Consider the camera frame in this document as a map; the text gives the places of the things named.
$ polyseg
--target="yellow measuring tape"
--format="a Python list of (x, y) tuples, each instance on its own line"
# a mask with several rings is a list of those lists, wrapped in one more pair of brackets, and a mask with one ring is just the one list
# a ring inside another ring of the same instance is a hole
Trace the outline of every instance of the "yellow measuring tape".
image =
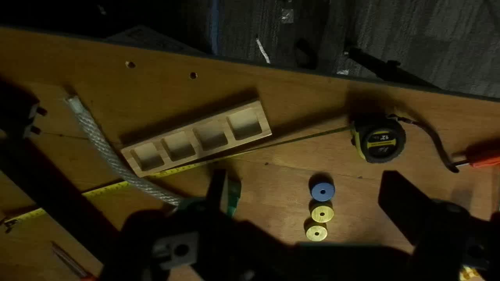
[[(319, 132), (319, 133), (314, 133), (314, 134), (310, 134), (310, 135), (306, 135), (306, 136), (301, 136), (301, 137), (293, 138), (293, 139), (290, 139), (290, 140), (284, 140), (284, 141), (276, 142), (276, 143), (273, 143), (273, 144), (264, 145), (264, 146), (260, 146), (260, 147), (257, 147), (257, 148), (252, 148), (252, 149), (249, 149), (249, 150), (245, 150), (243, 152), (239, 152), (239, 153), (227, 155), (227, 156), (222, 156), (222, 157), (218, 157), (218, 158), (214, 158), (214, 159), (210, 159), (210, 160), (206, 160), (206, 161), (201, 161), (201, 162), (197, 162), (197, 163), (193, 163), (193, 164), (188, 164), (188, 165), (180, 166), (180, 167), (177, 167), (177, 168), (171, 168), (171, 169), (159, 171), (157, 173), (154, 173), (154, 174), (146, 176), (146, 178), (147, 179), (161, 179), (161, 178), (164, 178), (164, 177), (168, 177), (168, 176), (171, 176), (171, 175), (178, 174), (178, 173), (186, 171), (186, 170), (190, 170), (190, 169), (193, 169), (193, 168), (196, 168), (196, 167), (204, 166), (204, 165), (207, 165), (207, 164), (210, 164), (210, 163), (214, 163), (214, 162), (217, 162), (217, 161), (220, 161), (220, 160), (228, 159), (228, 158), (231, 158), (231, 157), (240, 156), (240, 155), (247, 154), (247, 153), (250, 153), (250, 152), (254, 152), (254, 151), (257, 151), (257, 150), (266, 149), (266, 148), (270, 148), (270, 147), (274, 147), (274, 146), (279, 146), (279, 145), (284, 145), (284, 144), (289, 144), (289, 143), (294, 143), (294, 142), (298, 142), (298, 141), (301, 141), (301, 140), (306, 140), (306, 139), (310, 139), (310, 138), (325, 136), (325, 135), (329, 135), (329, 134), (344, 132), (344, 131), (348, 131), (350, 129), (351, 129), (350, 126), (345, 126), (345, 127), (341, 127), (341, 128), (337, 128), (337, 129), (333, 129), (333, 130), (327, 130), (327, 131), (324, 131), (324, 132)], [(106, 185), (106, 186), (103, 186), (103, 187), (100, 187), (100, 188), (97, 188), (97, 189), (94, 189), (94, 190), (90, 190), (90, 191), (84, 192), (84, 193), (82, 193), (82, 195), (84, 197), (86, 197), (86, 198), (92, 198), (92, 197), (96, 197), (96, 196), (101, 195), (101, 194), (108, 193), (110, 191), (117, 191), (117, 190), (128, 188), (130, 185), (131, 184), (128, 183), (127, 181), (121, 181), (121, 182), (112, 183), (110, 185)], [(44, 209), (37, 208), (35, 210), (23, 213), (21, 215), (18, 215), (18, 216), (6, 219), (3, 222), (3, 225), (5, 225), (7, 227), (7, 232), (9, 232), (14, 225), (16, 225), (18, 223), (21, 223), (21, 222), (24, 222), (24, 221), (27, 221), (27, 220), (30, 220), (30, 219), (34, 219), (34, 218), (40, 217), (40, 216), (42, 216), (44, 214), (46, 214), (46, 212), (45, 212)]]

